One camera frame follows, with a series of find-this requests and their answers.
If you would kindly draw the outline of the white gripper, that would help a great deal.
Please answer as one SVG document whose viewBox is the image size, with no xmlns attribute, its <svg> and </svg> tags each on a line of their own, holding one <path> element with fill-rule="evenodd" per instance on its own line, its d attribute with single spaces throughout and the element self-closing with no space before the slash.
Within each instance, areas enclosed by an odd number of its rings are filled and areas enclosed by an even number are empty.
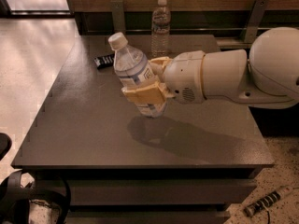
<svg viewBox="0 0 299 224">
<path fill-rule="evenodd" d="M 201 104 L 204 102 L 201 68 L 205 53 L 201 50 L 184 52 L 173 60 L 169 57 L 157 57 L 149 60 L 155 75 L 164 83 L 155 81 L 145 87 L 121 89 L 129 102 L 135 104 L 164 104 L 173 98 L 181 104 Z"/>
</svg>

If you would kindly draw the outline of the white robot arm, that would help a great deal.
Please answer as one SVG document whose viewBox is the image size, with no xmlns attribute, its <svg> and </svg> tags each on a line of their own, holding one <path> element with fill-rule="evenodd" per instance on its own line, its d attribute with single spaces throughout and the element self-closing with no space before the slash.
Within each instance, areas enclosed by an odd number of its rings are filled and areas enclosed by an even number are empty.
<svg viewBox="0 0 299 224">
<path fill-rule="evenodd" d="M 282 109 L 299 103 L 299 30 L 278 27 L 262 33 L 249 51 L 184 52 L 151 61 L 159 76 L 123 88 L 136 104 L 181 104 L 222 99 L 260 108 Z"/>
</svg>

